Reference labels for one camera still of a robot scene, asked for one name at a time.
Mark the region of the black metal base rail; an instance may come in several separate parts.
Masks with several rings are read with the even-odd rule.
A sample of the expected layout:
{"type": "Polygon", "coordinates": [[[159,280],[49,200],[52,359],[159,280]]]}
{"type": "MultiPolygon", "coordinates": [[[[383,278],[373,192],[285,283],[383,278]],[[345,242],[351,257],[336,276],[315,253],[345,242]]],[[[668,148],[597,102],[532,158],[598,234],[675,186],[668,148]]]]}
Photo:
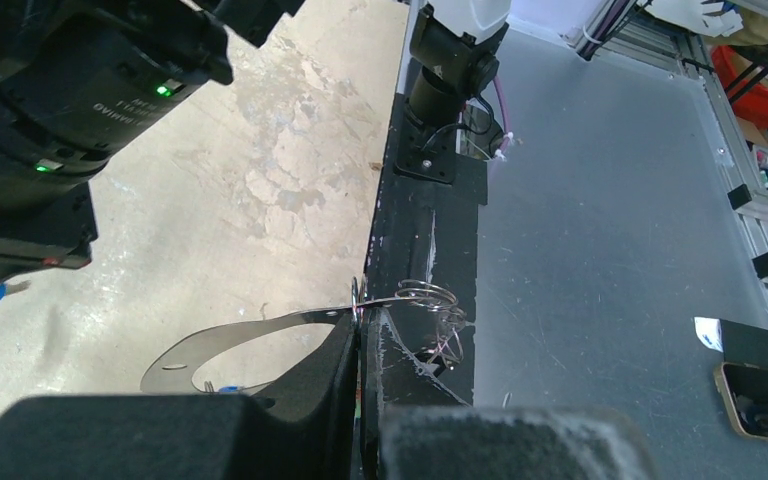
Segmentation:
{"type": "Polygon", "coordinates": [[[487,167],[481,160],[458,159],[449,183],[398,170],[409,153],[406,104],[404,95],[395,95],[364,269],[368,291],[379,297],[395,292],[402,280],[421,280],[452,292],[473,319],[487,167]]]}

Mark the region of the red plastic crate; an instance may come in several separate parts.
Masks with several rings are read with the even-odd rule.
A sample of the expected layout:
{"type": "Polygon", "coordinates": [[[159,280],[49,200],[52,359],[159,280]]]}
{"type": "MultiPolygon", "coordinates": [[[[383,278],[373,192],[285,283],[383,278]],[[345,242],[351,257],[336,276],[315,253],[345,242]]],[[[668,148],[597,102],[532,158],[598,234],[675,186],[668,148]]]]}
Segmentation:
{"type": "MultiPolygon", "coordinates": [[[[728,87],[750,66],[748,61],[728,46],[715,47],[711,55],[715,71],[724,87],[728,87]]],[[[768,128],[768,74],[731,104],[737,117],[759,128],[768,128]]]]}

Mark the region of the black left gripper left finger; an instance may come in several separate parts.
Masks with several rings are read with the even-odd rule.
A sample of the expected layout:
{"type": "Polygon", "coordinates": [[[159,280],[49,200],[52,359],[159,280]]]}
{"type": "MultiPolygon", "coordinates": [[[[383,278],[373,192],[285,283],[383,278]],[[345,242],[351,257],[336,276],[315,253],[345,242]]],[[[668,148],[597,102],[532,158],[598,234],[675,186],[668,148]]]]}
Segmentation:
{"type": "Polygon", "coordinates": [[[357,320],[255,395],[36,396],[0,416],[0,479],[347,479],[357,320]]]}

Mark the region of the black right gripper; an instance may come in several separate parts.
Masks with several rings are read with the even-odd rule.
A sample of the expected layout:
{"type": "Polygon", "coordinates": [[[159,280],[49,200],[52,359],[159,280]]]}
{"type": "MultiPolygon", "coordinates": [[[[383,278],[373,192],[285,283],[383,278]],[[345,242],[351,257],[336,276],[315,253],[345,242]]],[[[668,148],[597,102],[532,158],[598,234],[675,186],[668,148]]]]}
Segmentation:
{"type": "Polygon", "coordinates": [[[87,184],[38,211],[0,216],[0,284],[47,269],[82,269],[92,262],[97,239],[87,184]]]}

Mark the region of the large metal keyring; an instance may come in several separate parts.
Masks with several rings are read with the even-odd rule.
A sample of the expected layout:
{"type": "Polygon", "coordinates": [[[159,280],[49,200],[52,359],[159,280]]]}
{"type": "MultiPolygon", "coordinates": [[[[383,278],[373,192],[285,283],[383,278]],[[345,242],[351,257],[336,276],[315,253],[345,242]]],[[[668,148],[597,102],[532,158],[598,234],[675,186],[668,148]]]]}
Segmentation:
{"type": "Polygon", "coordinates": [[[161,354],[143,374],[140,390],[148,394],[209,393],[207,386],[199,387],[194,377],[199,369],[221,354],[263,337],[301,327],[328,326],[335,328],[345,315],[359,325],[365,312],[409,307],[424,318],[426,335],[413,352],[417,359],[429,365],[434,374],[453,369],[464,358],[460,332],[472,325],[467,313],[451,291],[416,279],[405,279],[391,297],[360,299],[357,284],[353,285],[351,304],[320,310],[308,310],[281,317],[229,323],[210,327],[181,339],[161,354]]]}

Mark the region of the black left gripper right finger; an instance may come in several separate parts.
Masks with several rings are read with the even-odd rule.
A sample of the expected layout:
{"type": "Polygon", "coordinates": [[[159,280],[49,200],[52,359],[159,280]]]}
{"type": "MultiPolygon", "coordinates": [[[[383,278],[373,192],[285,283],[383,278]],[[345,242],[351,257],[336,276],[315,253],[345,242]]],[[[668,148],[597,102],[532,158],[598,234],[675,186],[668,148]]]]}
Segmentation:
{"type": "Polygon", "coordinates": [[[369,479],[653,479],[644,435],[600,407],[473,407],[366,314],[360,457],[369,479]]]}

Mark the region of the smartphone with tan case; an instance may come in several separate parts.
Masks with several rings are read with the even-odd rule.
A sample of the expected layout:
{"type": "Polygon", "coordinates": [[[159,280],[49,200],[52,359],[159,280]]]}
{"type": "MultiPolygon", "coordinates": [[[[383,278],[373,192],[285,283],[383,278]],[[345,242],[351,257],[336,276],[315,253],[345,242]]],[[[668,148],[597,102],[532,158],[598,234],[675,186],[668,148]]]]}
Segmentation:
{"type": "Polygon", "coordinates": [[[713,378],[734,431],[768,443],[768,368],[724,362],[713,378]]]}

